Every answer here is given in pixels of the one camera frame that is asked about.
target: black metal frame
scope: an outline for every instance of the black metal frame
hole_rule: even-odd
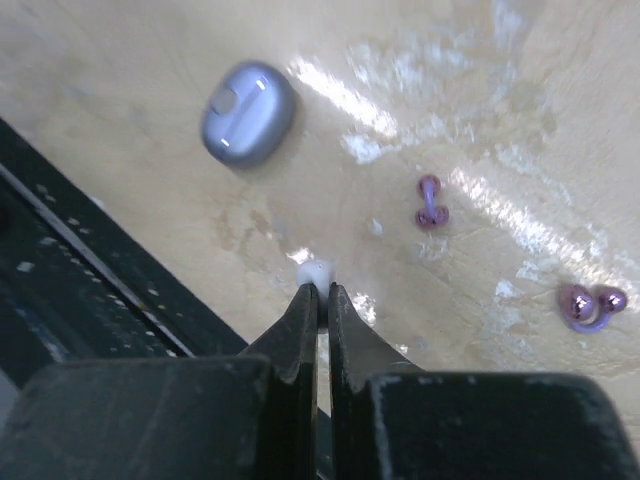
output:
[[[593,382],[426,372],[340,285],[326,310],[303,285],[247,346],[0,127],[0,366],[23,387],[0,478],[640,478]],[[332,447],[315,395],[325,324]]]

